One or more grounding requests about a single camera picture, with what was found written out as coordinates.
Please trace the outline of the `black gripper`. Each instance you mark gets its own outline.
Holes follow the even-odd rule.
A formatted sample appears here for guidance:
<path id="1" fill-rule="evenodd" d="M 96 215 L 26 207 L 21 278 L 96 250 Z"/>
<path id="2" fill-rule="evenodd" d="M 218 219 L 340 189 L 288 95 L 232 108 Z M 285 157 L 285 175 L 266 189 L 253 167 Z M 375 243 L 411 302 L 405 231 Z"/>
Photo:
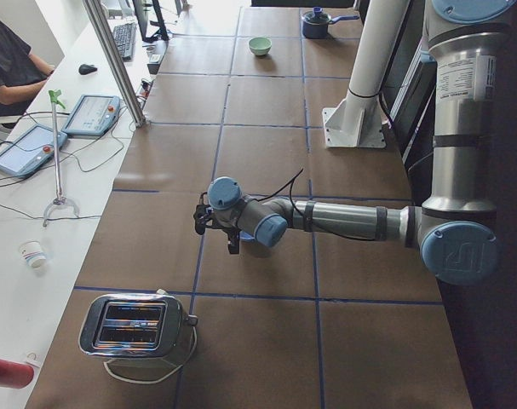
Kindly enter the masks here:
<path id="1" fill-rule="evenodd" d="M 231 255 L 239 253 L 239 243 L 241 241 L 239 234 L 242 230 L 234 227 L 223 228 L 222 231 L 227 235 L 227 248 Z"/>

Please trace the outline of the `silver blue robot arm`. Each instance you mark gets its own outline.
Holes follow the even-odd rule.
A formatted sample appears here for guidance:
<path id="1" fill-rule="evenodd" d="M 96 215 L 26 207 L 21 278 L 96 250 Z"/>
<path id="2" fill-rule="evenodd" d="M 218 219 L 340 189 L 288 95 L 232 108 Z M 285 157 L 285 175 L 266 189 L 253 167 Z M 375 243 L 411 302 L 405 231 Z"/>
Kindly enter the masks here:
<path id="1" fill-rule="evenodd" d="M 452 285 L 472 285 L 497 268 L 495 205 L 486 196 L 497 52 L 508 38 L 511 1 L 428 1 L 426 54 L 436 65 L 431 194 L 401 210 L 256 199 L 230 177 L 211 182 L 194 212 L 198 234 L 220 229 L 271 247 L 289 228 L 360 241 L 399 240 L 417 248 L 426 268 Z"/>

